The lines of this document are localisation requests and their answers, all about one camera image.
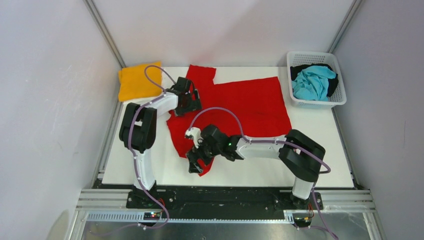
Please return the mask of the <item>red t-shirt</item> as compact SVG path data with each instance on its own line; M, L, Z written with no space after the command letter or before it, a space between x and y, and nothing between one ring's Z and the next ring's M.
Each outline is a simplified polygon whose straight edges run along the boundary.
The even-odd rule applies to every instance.
M184 116L171 114L167 120L173 145L182 158L193 146L184 137L190 124L203 129L215 125L228 136L243 132L249 137L271 138L286 135L292 129L277 76L214 83L216 68L190 65L186 78L198 90L201 106L209 109Z

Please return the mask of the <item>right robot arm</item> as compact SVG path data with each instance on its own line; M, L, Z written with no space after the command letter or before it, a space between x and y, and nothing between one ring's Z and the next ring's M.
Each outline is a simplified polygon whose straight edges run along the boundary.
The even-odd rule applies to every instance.
M193 146L186 153L190 173L205 173L217 156L231 162L250 158L282 161L295 176L290 202L297 209L303 209L310 203L312 188L321 174L326 154L323 146L296 129L290 130L279 140L228 136L210 124L204 129L189 128L185 138L193 141Z

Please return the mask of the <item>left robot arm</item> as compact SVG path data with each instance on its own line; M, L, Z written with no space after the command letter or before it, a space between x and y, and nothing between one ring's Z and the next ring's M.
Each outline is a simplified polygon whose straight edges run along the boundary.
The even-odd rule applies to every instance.
M181 117L201 109L199 92L194 82L185 77L179 77L174 85L146 103L127 104L118 136L133 154L133 185L142 190L138 201L145 208L154 207L158 201L157 193L151 190L156 184L151 148L156 140L158 117L170 111Z

